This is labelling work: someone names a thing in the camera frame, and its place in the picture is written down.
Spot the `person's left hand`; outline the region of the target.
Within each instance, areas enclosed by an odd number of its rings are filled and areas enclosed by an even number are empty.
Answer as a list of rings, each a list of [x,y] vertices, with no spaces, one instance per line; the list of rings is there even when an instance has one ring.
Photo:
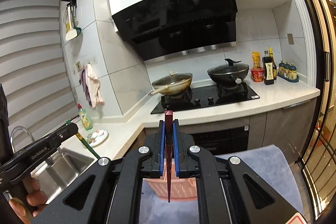
[[[27,203],[37,209],[33,213],[30,213],[22,201],[18,199],[9,200],[9,205],[23,223],[29,224],[31,223],[32,217],[36,217],[47,206],[48,197],[45,192],[41,190],[41,184],[36,178],[27,176],[23,182],[24,186],[28,186],[31,190],[26,196]]]

